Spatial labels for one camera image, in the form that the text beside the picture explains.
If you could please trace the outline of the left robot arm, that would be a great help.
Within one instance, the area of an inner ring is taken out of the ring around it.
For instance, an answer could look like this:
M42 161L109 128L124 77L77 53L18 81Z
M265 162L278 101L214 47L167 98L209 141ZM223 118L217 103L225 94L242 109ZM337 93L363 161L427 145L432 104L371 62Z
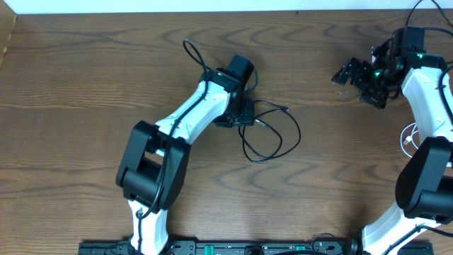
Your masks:
M155 124L138 122L130 133L115 178L132 211L130 254L160 254L167 245L168 209L183 187L193 142L210 124L232 128L253 124L245 87L252 62L235 55L226 68L200 77L194 94Z

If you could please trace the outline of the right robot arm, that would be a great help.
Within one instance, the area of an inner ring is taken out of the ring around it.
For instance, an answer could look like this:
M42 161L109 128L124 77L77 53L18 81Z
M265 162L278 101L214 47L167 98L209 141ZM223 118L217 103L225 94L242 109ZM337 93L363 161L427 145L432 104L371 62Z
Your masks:
M451 66L425 51L425 31L399 28L372 50L372 62L351 58L331 78L356 86L361 101L378 109L405 96L420 141L398 176L392 206L350 239L343 254L417 254L411 241L419 234L451 235L438 228L452 222L452 177L445 175L452 165Z

